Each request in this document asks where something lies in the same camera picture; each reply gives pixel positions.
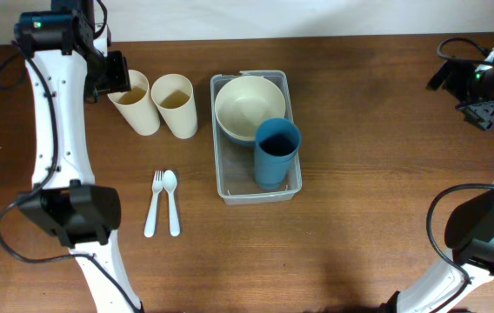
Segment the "cream cup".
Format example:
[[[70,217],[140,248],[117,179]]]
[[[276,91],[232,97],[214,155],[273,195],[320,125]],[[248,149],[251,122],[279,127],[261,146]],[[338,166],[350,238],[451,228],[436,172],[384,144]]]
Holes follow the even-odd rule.
[[[137,71],[128,70],[130,91],[108,95],[130,127],[141,136],[150,136],[160,127],[159,115],[150,97],[147,77]]]
[[[179,74],[159,77],[151,87],[150,96],[172,134],[180,139],[197,132],[197,110],[193,85]]]

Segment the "white plastic fork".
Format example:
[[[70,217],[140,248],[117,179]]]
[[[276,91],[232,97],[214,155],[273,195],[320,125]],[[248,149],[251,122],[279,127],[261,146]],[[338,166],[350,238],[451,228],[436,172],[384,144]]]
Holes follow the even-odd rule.
[[[152,197],[150,200],[150,207],[144,225],[145,237],[153,237],[156,231],[157,206],[158,206],[159,194],[163,190],[163,175],[164,172],[162,170],[156,170],[154,173],[154,177],[151,185]]]

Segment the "white plastic spoon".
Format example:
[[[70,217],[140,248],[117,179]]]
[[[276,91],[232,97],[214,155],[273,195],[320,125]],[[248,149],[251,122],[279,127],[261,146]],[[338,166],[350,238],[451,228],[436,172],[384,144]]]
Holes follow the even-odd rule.
[[[166,170],[164,172],[163,187],[168,194],[170,234],[172,236],[179,236],[181,233],[181,226],[175,198],[177,177],[172,170]]]

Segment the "cream bowl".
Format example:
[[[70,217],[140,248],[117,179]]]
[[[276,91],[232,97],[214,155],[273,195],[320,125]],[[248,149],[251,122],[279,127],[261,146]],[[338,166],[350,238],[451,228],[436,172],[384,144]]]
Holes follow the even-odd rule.
[[[217,121],[217,127],[224,133],[224,135],[228,137],[233,137],[233,135],[229,134],[224,127]]]
[[[236,77],[217,93],[216,120],[235,138],[251,140],[266,120],[283,118],[286,102],[283,92],[269,79]]]

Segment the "blue bowl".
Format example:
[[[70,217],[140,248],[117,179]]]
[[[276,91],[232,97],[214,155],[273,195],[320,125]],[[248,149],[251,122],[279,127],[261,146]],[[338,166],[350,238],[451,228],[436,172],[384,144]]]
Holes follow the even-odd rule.
[[[254,145],[255,145],[255,142],[253,140],[242,140],[242,139],[238,139],[238,138],[235,138],[235,137],[228,137],[228,139],[232,143],[238,144],[238,145],[241,145],[241,146],[244,146],[244,147],[253,148]]]

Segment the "blue cup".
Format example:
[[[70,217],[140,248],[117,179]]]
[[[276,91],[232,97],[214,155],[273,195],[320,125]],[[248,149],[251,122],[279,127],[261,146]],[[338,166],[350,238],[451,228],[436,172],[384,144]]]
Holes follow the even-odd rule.
[[[298,153],[302,142],[300,129],[285,118],[263,122],[255,136],[255,165],[289,163]]]
[[[255,181],[264,190],[276,190],[286,178],[294,158],[255,155]]]

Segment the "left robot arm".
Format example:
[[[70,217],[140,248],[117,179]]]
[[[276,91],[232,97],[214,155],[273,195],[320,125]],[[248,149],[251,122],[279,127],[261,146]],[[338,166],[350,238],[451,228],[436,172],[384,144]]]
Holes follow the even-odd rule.
[[[110,50],[105,21],[96,23],[101,1],[52,0],[46,11],[24,12],[13,45],[25,62],[34,100],[36,159],[31,189],[0,211],[0,223],[18,209],[68,249],[42,260],[22,256],[3,238],[0,245],[25,263],[74,259],[99,312],[142,312],[118,247],[121,204],[117,191],[99,186],[87,151],[84,104],[130,90],[125,57]]]

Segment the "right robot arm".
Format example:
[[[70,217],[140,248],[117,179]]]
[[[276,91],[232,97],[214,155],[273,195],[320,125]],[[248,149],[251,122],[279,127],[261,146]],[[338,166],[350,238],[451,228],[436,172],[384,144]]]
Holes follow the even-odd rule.
[[[444,64],[427,83],[429,90],[447,90],[458,101],[464,120],[480,130],[494,124],[494,47],[481,47],[483,58],[437,55]],[[481,190],[481,195],[458,205],[444,232],[446,250],[433,236],[433,212],[440,200],[460,190]],[[382,312],[454,312],[457,304],[477,287],[494,280],[494,181],[466,183],[441,191],[426,216],[426,233],[439,258],[408,289],[395,292],[379,307]]]

